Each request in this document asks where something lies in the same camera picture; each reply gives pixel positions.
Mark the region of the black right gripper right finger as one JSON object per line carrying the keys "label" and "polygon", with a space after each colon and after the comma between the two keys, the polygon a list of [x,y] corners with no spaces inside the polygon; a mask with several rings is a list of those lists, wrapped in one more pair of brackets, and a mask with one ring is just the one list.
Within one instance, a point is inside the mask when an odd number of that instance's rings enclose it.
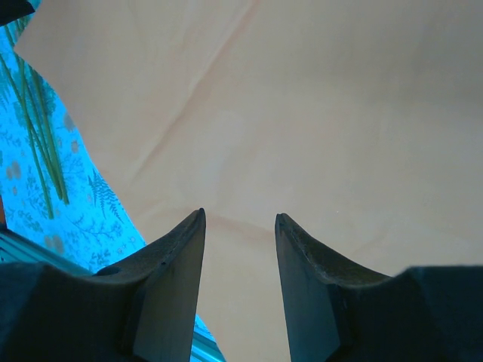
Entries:
{"label": "black right gripper right finger", "polygon": [[275,244],[291,360],[482,359],[481,266],[416,266],[391,277],[284,213]]}

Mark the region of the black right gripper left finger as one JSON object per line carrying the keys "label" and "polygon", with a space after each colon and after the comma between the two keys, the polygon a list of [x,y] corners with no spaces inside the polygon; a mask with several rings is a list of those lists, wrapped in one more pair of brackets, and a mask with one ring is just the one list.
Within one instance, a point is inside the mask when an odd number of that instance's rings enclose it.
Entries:
{"label": "black right gripper left finger", "polygon": [[46,262],[1,266],[3,361],[188,361],[205,248],[193,211],[94,275]]}

